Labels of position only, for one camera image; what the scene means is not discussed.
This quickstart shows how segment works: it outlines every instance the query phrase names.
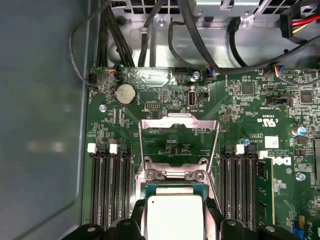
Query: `screw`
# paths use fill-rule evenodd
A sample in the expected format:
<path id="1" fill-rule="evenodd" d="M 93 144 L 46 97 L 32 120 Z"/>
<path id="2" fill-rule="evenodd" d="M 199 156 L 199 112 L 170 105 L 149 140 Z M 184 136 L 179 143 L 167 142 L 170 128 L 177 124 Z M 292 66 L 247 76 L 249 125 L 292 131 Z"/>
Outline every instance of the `screw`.
<path id="1" fill-rule="evenodd" d="M 296 175 L 295 175 L 295 179 L 299 182 L 303 182 L 304 180 L 306 180 L 306 175 L 304 175 L 302 172 L 298 172 Z"/>
<path id="2" fill-rule="evenodd" d="M 154 179 L 156 177 L 155 173 L 153 171 L 149 171 L 147 174 L 146 174 L 146 177 L 148 179 Z"/>
<path id="3" fill-rule="evenodd" d="M 160 19 L 160 20 L 158 21 L 158 24 L 159 24 L 160 27 L 163 27 L 163 26 L 165 25 L 165 20 Z"/>
<path id="4" fill-rule="evenodd" d="M 200 161 L 199 161 L 199 163 L 201 164 L 207 164 L 208 162 L 209 162 L 208 159 L 206 159 L 205 157 L 200 158 Z"/>
<path id="5" fill-rule="evenodd" d="M 105 113 L 107 111 L 107 106 L 105 104 L 101 104 L 99 106 L 99 111 Z"/>
<path id="6" fill-rule="evenodd" d="M 195 79 L 195 80 L 199 80 L 200 79 L 200 72 L 198 72 L 198 71 L 194 71 L 193 73 L 192 73 L 192 78 L 193 79 Z"/>
<path id="7" fill-rule="evenodd" d="M 248 20 L 244 20 L 241 25 L 242 25 L 242 27 L 246 28 L 249 25 L 249 21 Z"/>
<path id="8" fill-rule="evenodd" d="M 205 175 L 204 175 L 203 172 L 198 171 L 198 172 L 195 173 L 194 178 L 197 181 L 202 181 L 203 179 L 205 179 Z"/>
<path id="9" fill-rule="evenodd" d="M 95 230 L 96 230 L 95 227 L 89 227 L 89 228 L 87 229 L 88 232 L 94 232 Z"/>
<path id="10" fill-rule="evenodd" d="M 235 225 L 237 225 L 235 221 L 228 221 L 227 223 L 228 223 L 230 226 L 235 226 Z"/>
<path id="11" fill-rule="evenodd" d="M 267 231 L 269 231 L 269 232 L 272 232 L 272 233 L 274 233 L 274 232 L 276 231 L 275 228 L 272 227 L 272 226 L 266 226 L 265 229 L 266 229 Z"/>

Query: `white label sticker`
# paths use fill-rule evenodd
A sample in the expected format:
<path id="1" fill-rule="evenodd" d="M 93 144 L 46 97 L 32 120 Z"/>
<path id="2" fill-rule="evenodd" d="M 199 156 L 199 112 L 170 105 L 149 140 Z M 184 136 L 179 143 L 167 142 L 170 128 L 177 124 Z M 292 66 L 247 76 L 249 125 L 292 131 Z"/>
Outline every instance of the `white label sticker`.
<path id="1" fill-rule="evenodd" d="M 264 147 L 266 149 L 278 149 L 279 148 L 278 136 L 264 136 Z"/>

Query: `yellow wire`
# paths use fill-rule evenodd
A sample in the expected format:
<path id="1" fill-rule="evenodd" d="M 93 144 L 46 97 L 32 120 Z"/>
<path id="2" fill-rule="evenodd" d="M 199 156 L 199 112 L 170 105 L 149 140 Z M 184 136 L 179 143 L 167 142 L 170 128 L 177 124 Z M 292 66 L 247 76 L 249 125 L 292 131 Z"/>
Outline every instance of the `yellow wire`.
<path id="1" fill-rule="evenodd" d="M 309 23 L 295 28 L 295 29 L 292 31 L 292 34 L 296 34 L 296 33 L 299 32 L 301 29 L 304 29 L 308 24 L 309 24 Z"/>
<path id="2" fill-rule="evenodd" d="M 275 72 L 275 76 L 278 78 L 279 74 L 278 74 L 278 67 L 277 66 L 274 67 L 274 72 Z"/>

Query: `red wire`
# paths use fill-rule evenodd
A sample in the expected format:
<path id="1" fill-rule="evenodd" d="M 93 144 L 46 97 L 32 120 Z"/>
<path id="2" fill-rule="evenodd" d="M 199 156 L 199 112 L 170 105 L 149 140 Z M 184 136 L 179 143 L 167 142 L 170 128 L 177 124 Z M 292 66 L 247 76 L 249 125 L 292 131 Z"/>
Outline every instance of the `red wire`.
<path id="1" fill-rule="evenodd" d="M 310 18 L 307 18 L 307 19 L 304 19 L 304 20 L 300 20 L 300 21 L 295 21 L 292 23 L 292 26 L 300 26 L 300 25 L 304 25 L 304 24 L 308 24 L 308 23 L 311 23 L 315 20 L 318 20 L 320 19 L 320 15 L 316 15 L 316 16 L 313 16 L 313 17 L 310 17 Z"/>

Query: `black cable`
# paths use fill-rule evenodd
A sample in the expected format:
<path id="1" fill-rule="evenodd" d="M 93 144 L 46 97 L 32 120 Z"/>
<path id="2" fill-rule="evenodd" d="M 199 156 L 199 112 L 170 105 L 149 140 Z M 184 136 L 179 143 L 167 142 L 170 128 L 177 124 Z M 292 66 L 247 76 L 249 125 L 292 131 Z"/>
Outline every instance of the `black cable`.
<path id="1" fill-rule="evenodd" d="M 179 54 L 174 49 L 174 46 L 172 45 L 172 40 L 174 38 L 174 29 L 173 28 L 174 28 L 175 25 L 184 26 L 185 23 L 184 22 L 178 22 L 178 21 L 170 22 L 169 30 L 168 30 L 168 45 L 169 45 L 169 50 L 170 50 L 171 54 L 173 55 L 173 57 L 176 60 L 178 60 L 180 63 L 182 63 L 185 67 L 188 67 L 188 68 L 191 68 L 191 69 L 198 69 L 198 70 L 204 70 L 205 71 L 206 67 L 193 65 L 193 64 L 185 61 L 181 56 L 179 56 Z"/>
<path id="2" fill-rule="evenodd" d="M 181 15 L 184 19 L 184 22 L 186 24 L 186 27 L 189 31 L 189 34 L 191 36 L 191 39 L 195 45 L 195 47 L 198 49 L 199 53 L 203 56 L 203 58 L 208 62 L 208 64 L 212 67 L 212 69 L 219 74 L 222 75 L 234 75 L 234 74 L 243 74 L 246 72 L 250 72 L 256 69 L 264 69 L 270 65 L 273 65 L 275 63 L 282 62 L 286 60 L 287 58 L 293 56 L 294 54 L 302 51 L 303 49 L 309 47 L 312 45 L 314 42 L 320 39 L 320 35 L 312 38 L 311 40 L 307 41 L 304 44 L 301 44 L 294 49 L 280 55 L 277 57 L 272 58 L 269 61 L 265 61 L 262 63 L 250 65 L 250 66 L 244 66 L 244 67 L 238 67 L 238 68 L 232 68 L 232 67 L 219 67 L 215 61 L 212 59 L 210 56 L 198 30 L 197 27 L 194 23 L 194 19 L 188 4 L 188 1 L 186 0 L 178 0 L 179 8 Z"/>
<path id="3" fill-rule="evenodd" d="M 292 85 L 292 86 L 309 86 L 309 85 L 317 84 L 320 82 L 320 78 L 317 78 L 317 79 L 309 81 L 309 82 L 304 82 L 304 83 L 290 81 L 288 79 L 283 78 L 282 76 L 279 76 L 278 79 L 280 79 L 282 82 L 289 84 L 289 85 Z"/>
<path id="4" fill-rule="evenodd" d="M 240 23 L 241 23 L 240 17 L 232 18 L 229 22 L 226 32 L 229 33 L 229 45 L 230 45 L 230 50 L 234 59 L 237 61 L 237 63 L 241 67 L 246 67 L 248 65 L 241 58 L 236 47 L 236 32 L 239 30 Z"/>
<path id="5" fill-rule="evenodd" d="M 148 34 L 143 33 L 141 36 L 141 52 L 138 60 L 138 67 L 143 67 L 145 65 L 147 50 L 148 50 Z"/>
<path id="6" fill-rule="evenodd" d="M 109 29 L 112 34 L 118 53 L 120 55 L 122 64 L 125 67 L 134 67 L 135 66 L 134 60 L 131 56 L 131 52 L 129 50 L 128 44 L 118 26 L 116 17 L 111 7 L 110 6 L 107 7 L 105 12 L 107 13 L 107 19 L 109 21 Z"/>
<path id="7" fill-rule="evenodd" d="M 90 20 L 94 19 L 95 17 L 97 17 L 103 10 L 105 10 L 108 6 L 110 6 L 112 3 L 112 1 L 107 1 L 104 4 L 101 5 L 100 8 L 98 8 L 97 10 L 93 11 L 89 16 L 87 16 L 83 21 L 81 21 L 80 23 L 78 23 L 74 28 L 71 29 L 70 33 L 69 33 L 69 38 L 68 38 L 68 48 L 69 48 L 69 56 L 71 59 L 71 63 L 72 66 L 74 68 L 74 71 L 76 72 L 76 74 L 78 75 L 78 77 L 86 84 L 89 85 L 91 87 L 98 87 L 100 85 L 102 85 L 103 83 L 105 83 L 111 76 L 108 74 L 106 75 L 101 81 L 97 82 L 97 83 L 92 83 L 89 82 L 87 79 L 85 79 L 85 77 L 82 75 L 82 73 L 79 70 L 79 67 L 76 63 L 76 59 L 75 59 L 75 55 L 74 55 L 74 48 L 73 48 L 73 38 L 74 38 L 74 34 L 77 31 L 78 28 L 82 27 L 83 25 L 85 25 L 87 22 L 89 22 Z"/>
<path id="8" fill-rule="evenodd" d="M 156 14 L 160 11 L 162 5 L 165 3 L 166 0 L 158 0 L 156 5 L 151 10 L 150 14 L 148 15 L 143 27 L 149 28 L 152 20 L 156 16 Z M 138 60 L 138 67 L 143 67 L 145 65 L 146 56 L 148 50 L 148 34 L 143 33 L 141 37 L 141 52 Z"/>

